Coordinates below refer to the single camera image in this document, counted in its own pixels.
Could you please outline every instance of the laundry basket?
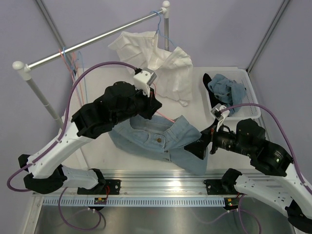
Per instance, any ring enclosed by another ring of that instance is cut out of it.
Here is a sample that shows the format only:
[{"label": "laundry basket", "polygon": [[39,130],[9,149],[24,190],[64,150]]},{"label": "laundry basket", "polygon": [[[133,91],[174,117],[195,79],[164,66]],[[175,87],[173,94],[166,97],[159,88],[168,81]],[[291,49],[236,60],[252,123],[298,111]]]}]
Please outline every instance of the laundry basket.
[{"label": "laundry basket", "polygon": [[[215,68],[214,70],[213,68],[211,68],[206,73],[211,77],[211,79],[213,79],[216,74],[222,74],[228,79],[235,80],[237,83],[243,84],[246,88],[246,93],[247,93],[243,99],[243,103],[257,103],[258,104],[253,86],[245,70],[238,69],[238,68],[226,68],[226,69]],[[209,93],[207,90],[206,90],[206,96],[208,100],[209,111],[211,111],[212,106],[210,103]],[[242,119],[248,119],[248,118],[256,119],[256,118],[259,118],[260,116],[261,116],[261,111],[259,107],[243,106],[240,108],[240,110],[237,113],[234,113],[232,116],[227,117],[226,120],[242,120]]]}]

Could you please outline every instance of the blue cloth in basket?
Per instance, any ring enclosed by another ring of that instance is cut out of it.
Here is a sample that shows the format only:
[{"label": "blue cloth in basket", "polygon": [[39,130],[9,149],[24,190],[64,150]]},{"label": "blue cloth in basket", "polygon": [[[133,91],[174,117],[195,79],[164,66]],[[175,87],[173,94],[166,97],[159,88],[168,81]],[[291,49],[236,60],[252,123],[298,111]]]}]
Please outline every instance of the blue cloth in basket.
[{"label": "blue cloth in basket", "polygon": [[[238,84],[235,80],[230,80],[221,74],[214,76],[208,83],[208,88],[214,93],[215,98],[224,102],[227,107],[241,104],[246,95],[243,84]],[[238,112],[239,109],[240,107],[231,109],[229,116]]]},{"label": "blue cloth in basket", "polygon": [[196,175],[206,172],[208,156],[202,160],[184,150],[201,137],[184,116],[173,123],[161,116],[148,120],[137,115],[117,124],[108,134],[117,148],[128,153],[172,162]]}]

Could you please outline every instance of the white table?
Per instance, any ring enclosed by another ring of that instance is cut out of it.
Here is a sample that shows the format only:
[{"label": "white table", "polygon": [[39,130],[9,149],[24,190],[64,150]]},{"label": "white table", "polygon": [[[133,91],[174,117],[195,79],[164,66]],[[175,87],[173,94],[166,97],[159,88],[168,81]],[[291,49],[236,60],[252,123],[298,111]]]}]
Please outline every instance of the white table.
[{"label": "white table", "polygon": [[[182,107],[176,101],[157,95],[156,98],[162,103],[162,108],[159,111],[172,119],[184,115],[186,119],[200,131],[210,126],[214,119],[209,113],[208,101],[205,94],[206,90],[202,84],[202,77],[204,73],[208,71],[208,67],[194,68],[193,100],[187,107]],[[120,80],[133,83],[133,77],[126,68],[97,68],[93,70],[86,76],[88,101],[94,101],[104,94],[106,87]],[[70,116],[79,108],[77,95],[74,93],[70,106]],[[225,125],[229,126],[233,131],[236,129],[236,124],[237,121],[225,122]],[[183,169],[177,167],[173,163],[131,155],[116,148],[107,133],[102,134],[91,143],[83,146],[81,150],[87,167],[89,169],[101,169],[103,173],[187,174]],[[208,155],[208,157],[206,172],[208,175],[225,173],[228,168],[234,168],[243,173],[257,172],[250,166],[250,160],[246,156],[219,149],[216,154]],[[77,155],[77,152],[71,155],[64,162],[64,165],[73,168],[84,168],[81,162],[81,155]]]}]

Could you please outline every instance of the white cloth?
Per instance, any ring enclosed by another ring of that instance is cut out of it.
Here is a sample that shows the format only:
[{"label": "white cloth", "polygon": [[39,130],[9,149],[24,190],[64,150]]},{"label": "white cloth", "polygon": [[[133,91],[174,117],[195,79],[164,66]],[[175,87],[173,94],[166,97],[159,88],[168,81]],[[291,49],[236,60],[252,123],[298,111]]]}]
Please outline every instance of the white cloth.
[{"label": "white cloth", "polygon": [[155,71],[156,93],[186,106],[192,99],[192,60],[180,47],[169,52],[157,44],[156,32],[122,32],[108,47],[117,52],[120,61]]}]

